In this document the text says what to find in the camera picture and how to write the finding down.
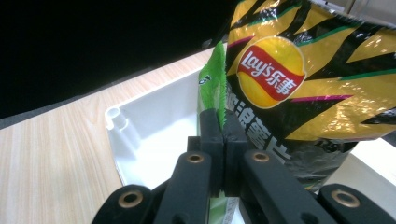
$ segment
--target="wooden table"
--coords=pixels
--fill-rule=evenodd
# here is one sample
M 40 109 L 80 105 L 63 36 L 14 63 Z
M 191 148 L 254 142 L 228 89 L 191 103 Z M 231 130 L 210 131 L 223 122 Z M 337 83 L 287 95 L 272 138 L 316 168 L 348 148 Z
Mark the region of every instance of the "wooden table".
M 106 109 L 202 68 L 211 52 L 0 130 L 0 223 L 91 223 L 121 187 Z

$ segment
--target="green stripe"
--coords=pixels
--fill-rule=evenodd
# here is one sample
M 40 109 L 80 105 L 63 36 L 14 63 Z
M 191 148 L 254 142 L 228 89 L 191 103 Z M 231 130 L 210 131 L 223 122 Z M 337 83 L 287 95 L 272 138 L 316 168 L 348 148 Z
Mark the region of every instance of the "green stripe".
M 362 73 L 362 74 L 349 76 L 349 77 L 341 77 L 340 81 L 352 80 L 352 79 L 358 79 L 358 78 L 365 78 L 365 77 L 376 77 L 376 76 L 389 75 L 389 74 L 395 74 L 395 73 L 396 73 L 396 68 L 395 69 L 385 70 L 385 71 L 375 71 L 375 72 L 371 72 L 371 73 Z
M 300 6 L 301 6 L 301 4 L 299 4 L 299 5 L 297 5 L 297 6 L 289 7 L 289 8 L 287 8 L 287 9 L 285 9 L 285 10 L 284 10 L 282 13 L 280 13 L 279 15 L 276 15 L 275 17 L 268 17 L 268 18 L 265 18 L 265 19 L 259 19 L 259 20 L 256 20 L 256 21 L 253 21 L 253 22 L 249 23 L 247 26 L 252 26 L 252 25 L 256 25 L 256 24 L 261 23 L 261 22 L 273 21 L 273 20 L 275 20 L 275 19 L 279 19 L 279 18 L 281 18 L 283 15 L 285 15 L 286 13 L 288 13 L 290 10 L 294 9 L 295 7 L 300 7 Z
M 324 39 L 324 38 L 326 38 L 326 37 L 328 37 L 328 36 L 330 36 L 330 35 L 333 35 L 333 34 L 335 34 L 335 33 L 338 33 L 338 32 L 340 32 L 340 31 L 346 30 L 346 29 L 348 29 L 348 28 L 350 28 L 350 27 L 351 27 L 351 26 L 340 26 L 340 27 L 338 27 L 337 29 L 334 29 L 334 30 L 332 30 L 332 31 L 330 31 L 330 32 L 328 32 L 328 33 L 326 33 L 326 34 L 324 34 L 324 35 L 318 36 L 318 37 L 315 38 L 315 39 L 302 42 L 302 43 L 298 44 L 297 46 L 298 46 L 298 47 L 301 47 L 301 46 L 304 46 L 304 45 L 316 43 L 316 42 L 318 42 L 319 40 L 322 40 L 322 39 Z

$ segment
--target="dark backdrop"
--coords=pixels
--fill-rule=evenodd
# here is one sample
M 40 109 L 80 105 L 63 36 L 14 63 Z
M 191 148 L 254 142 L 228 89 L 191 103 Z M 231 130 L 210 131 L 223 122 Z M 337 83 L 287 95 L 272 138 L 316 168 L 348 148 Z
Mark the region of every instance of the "dark backdrop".
M 86 94 L 219 40 L 225 0 L 0 3 L 0 119 Z

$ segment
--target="pink stripe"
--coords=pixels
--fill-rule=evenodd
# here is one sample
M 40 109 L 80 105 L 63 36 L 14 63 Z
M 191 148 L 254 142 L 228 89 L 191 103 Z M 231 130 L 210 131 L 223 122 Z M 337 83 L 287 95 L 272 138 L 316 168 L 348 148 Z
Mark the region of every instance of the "pink stripe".
M 307 101 L 330 101 L 330 100 L 345 100 L 352 95 L 330 95 L 330 96 L 314 96 L 292 99 L 292 102 L 307 102 Z
M 253 37 L 254 36 L 248 36 L 248 37 L 239 39 L 239 40 L 233 42 L 232 44 L 228 45 L 227 48 L 232 48 L 234 45 L 238 45 L 238 44 L 240 44 L 242 42 L 247 42 L 247 41 L 251 40 Z

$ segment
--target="black and yellow chip bag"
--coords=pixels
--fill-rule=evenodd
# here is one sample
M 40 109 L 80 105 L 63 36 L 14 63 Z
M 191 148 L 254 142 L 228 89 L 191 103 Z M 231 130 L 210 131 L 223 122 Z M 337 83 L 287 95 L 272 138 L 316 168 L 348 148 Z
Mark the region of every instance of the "black and yellow chip bag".
M 396 129 L 396 31 L 308 0 L 245 0 L 226 54 L 228 107 L 304 184 Z

